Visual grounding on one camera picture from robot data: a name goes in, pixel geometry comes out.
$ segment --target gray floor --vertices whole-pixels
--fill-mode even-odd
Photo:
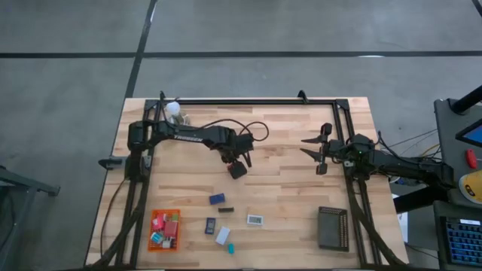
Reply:
[[[148,0],[0,0],[0,53],[133,52]],[[146,51],[482,50],[470,0],[164,0]],[[433,101],[480,81],[480,57],[144,59],[134,97],[368,96],[387,143],[435,128]],[[80,267],[132,59],[0,59],[0,164],[62,186],[39,194],[19,269]],[[437,142],[434,135],[404,155]],[[410,144],[398,146],[404,151]],[[434,247],[425,210],[410,243]],[[407,249],[417,266],[437,261]]]

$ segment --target wooden table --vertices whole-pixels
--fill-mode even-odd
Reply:
[[[129,154],[127,127],[129,123],[142,119],[144,103],[144,99],[126,100],[113,155]],[[349,104],[355,133],[375,139],[368,99],[349,98]],[[242,123],[260,120],[269,126],[270,136],[263,142],[254,143],[255,150],[251,152],[253,167],[248,169],[248,175],[237,180],[229,176],[218,152],[210,151],[202,144],[177,141],[159,144],[153,160],[137,268],[313,269],[358,266],[351,218],[348,253],[319,249],[316,242],[319,206],[349,210],[342,167],[329,163],[326,175],[316,175],[313,159],[299,151],[300,147],[318,149],[318,145],[304,144],[300,140],[316,137],[323,123],[334,123],[331,106],[183,105],[182,108],[189,114],[193,126],[220,118],[233,118]],[[224,122],[221,125],[240,131],[235,123]],[[256,138],[265,135],[264,128],[253,126],[251,130]],[[344,122],[343,130],[348,135]],[[336,137],[334,131],[331,139]],[[119,169],[107,175],[86,263],[99,259],[100,229],[108,203],[123,174],[123,170]],[[117,195],[109,215],[104,250],[121,228],[127,183]],[[378,233],[401,260],[408,262],[386,178],[373,176],[367,184]],[[217,193],[226,196],[226,203],[221,206],[233,206],[235,212],[220,214],[220,206],[209,204],[209,196]],[[178,252],[148,252],[152,209],[181,210]],[[263,215],[264,225],[247,225],[247,214]],[[204,233],[207,217],[216,218],[214,236]],[[221,226],[231,229],[228,242],[235,245],[233,255],[227,253],[227,245],[215,243]],[[365,250],[371,259],[369,239],[364,229],[363,233]],[[126,262],[130,256],[132,237],[133,231],[127,239]]]

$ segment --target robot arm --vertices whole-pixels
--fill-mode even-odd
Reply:
[[[148,137],[148,128],[152,129],[151,137]],[[238,161],[240,155],[246,158],[246,154],[253,150],[254,139],[251,134],[237,135],[233,129],[223,126],[192,127],[174,125],[165,120],[136,121],[129,125],[127,147],[130,155],[126,162],[125,176],[130,180],[140,181],[143,176],[142,152],[154,147],[167,139],[184,142],[202,143],[210,150],[217,150],[221,160],[227,163],[228,171],[236,179],[247,173],[246,167]],[[251,167],[251,161],[246,158],[246,164]]]
[[[387,154],[375,148],[376,143],[364,135],[357,134],[350,143],[332,139],[331,124],[322,126],[321,135],[316,139],[303,140],[306,143],[321,143],[319,152],[301,149],[316,162],[316,174],[324,175],[328,168],[325,158],[330,157],[335,163],[344,163],[348,173],[354,179],[370,179],[370,175],[384,174],[417,179],[430,185],[445,188],[451,186],[453,169],[445,163],[439,163],[427,157],[400,157],[395,153]]]

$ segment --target orange container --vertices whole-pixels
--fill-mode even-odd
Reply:
[[[152,221],[157,217],[158,214],[166,214],[166,220],[170,221],[172,219],[172,215],[178,215],[178,230],[175,233],[174,239],[174,247],[173,248],[163,248],[162,244],[158,245],[155,242],[151,241],[152,233],[156,233],[156,230],[152,229]],[[178,250],[179,244],[179,231],[181,225],[181,210],[179,209],[155,209],[152,210],[151,221],[149,221],[149,240],[148,240],[148,251],[149,252],[176,252]]]

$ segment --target keyboard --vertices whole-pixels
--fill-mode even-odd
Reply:
[[[454,264],[482,266],[482,226],[480,221],[461,223],[459,218],[444,218],[447,259]]]

